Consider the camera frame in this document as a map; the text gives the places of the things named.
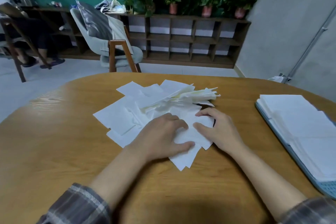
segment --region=white cloth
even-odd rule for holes
[[[110,26],[112,30],[112,39],[113,40],[126,40],[128,49],[130,53],[133,54],[132,46],[129,43],[126,32],[125,32],[124,23],[111,16],[107,16],[107,18],[108,18],[108,25]],[[121,45],[116,45],[115,47],[122,51],[124,50]]]

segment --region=white tissue paper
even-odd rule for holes
[[[178,129],[174,142],[194,141],[195,146],[188,152],[169,158],[182,171],[185,167],[191,167],[201,148],[207,150],[212,144],[193,127],[195,122],[207,127],[212,127],[214,123],[212,117],[195,116],[201,109],[196,104],[214,106],[209,100],[220,96],[213,91],[216,88],[194,89],[193,85],[170,80],[165,80],[161,85],[153,84],[148,87],[130,82],[117,89],[125,95],[123,98],[93,115],[105,127],[111,129],[107,136],[122,148],[130,144],[143,127],[156,117],[170,112],[185,120],[189,129]]]

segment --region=gray upholstered chair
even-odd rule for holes
[[[72,8],[70,12],[91,51],[100,55],[100,63],[103,67],[109,67],[110,72],[114,72],[117,67],[130,66],[133,71],[132,66],[135,64],[136,71],[141,72],[138,63],[143,58],[143,52],[140,48],[132,46],[133,55],[131,55],[127,44],[122,43],[123,40],[103,40],[89,36],[80,11]],[[114,56],[115,45],[122,45],[126,55]]]

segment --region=sandal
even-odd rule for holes
[[[23,67],[32,67],[37,63],[37,59],[35,59],[32,56],[28,56],[28,62],[27,63],[21,63]]]
[[[60,65],[60,64],[62,64],[62,63],[64,63],[64,62],[65,62],[65,59],[59,59],[59,58],[56,58],[56,59],[54,59],[54,60],[49,64],[49,66],[50,66],[50,67],[57,66],[57,65]],[[46,69],[47,66],[46,66],[46,65],[40,65],[40,68],[42,68],[42,69]]]

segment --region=plaid shirt sleeve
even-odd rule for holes
[[[110,224],[107,203],[91,188],[74,183],[37,224]]]
[[[336,223],[336,205],[330,198],[310,198],[288,211],[281,224],[332,224]]]

